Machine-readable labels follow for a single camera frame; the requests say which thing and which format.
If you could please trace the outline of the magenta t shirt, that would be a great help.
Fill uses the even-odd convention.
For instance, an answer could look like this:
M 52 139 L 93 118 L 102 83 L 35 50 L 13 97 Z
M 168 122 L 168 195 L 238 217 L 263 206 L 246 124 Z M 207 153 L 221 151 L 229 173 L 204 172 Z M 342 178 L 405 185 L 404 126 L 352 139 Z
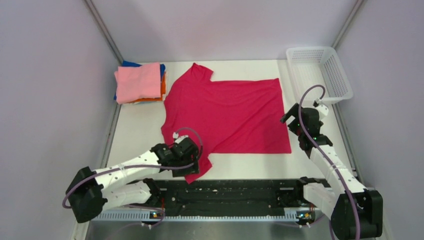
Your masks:
M 281 123 L 283 91 L 278 78 L 212 81 L 213 71 L 194 63 L 171 86 L 164 101 L 164 141 L 193 129 L 203 146 L 199 172 L 211 168 L 210 154 L 290 154 L 288 129 Z

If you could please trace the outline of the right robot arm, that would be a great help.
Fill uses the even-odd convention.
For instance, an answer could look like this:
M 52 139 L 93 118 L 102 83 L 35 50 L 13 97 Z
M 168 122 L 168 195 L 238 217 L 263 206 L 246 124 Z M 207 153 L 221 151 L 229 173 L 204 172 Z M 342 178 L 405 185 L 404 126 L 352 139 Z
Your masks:
M 340 240 L 377 238 L 383 233 L 383 197 L 365 187 L 341 161 L 331 140 L 320 132 L 329 109 L 324 104 L 295 103 L 281 118 L 297 136 L 299 147 L 323 174 L 331 189 L 318 179 L 301 177 L 293 192 L 299 206 L 315 205 L 329 218 Z

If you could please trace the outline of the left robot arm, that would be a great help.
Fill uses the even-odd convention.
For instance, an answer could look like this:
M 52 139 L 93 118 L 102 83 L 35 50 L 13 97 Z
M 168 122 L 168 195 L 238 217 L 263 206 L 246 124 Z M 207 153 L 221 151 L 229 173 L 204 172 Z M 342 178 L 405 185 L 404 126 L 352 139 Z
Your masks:
M 183 135 L 170 145 L 158 143 L 123 163 L 94 170 L 81 168 L 65 191 L 62 207 L 71 209 L 78 223 L 130 205 L 157 212 L 165 197 L 150 176 L 163 171 L 170 171 L 174 178 L 197 174 L 202 153 L 202 144 Z

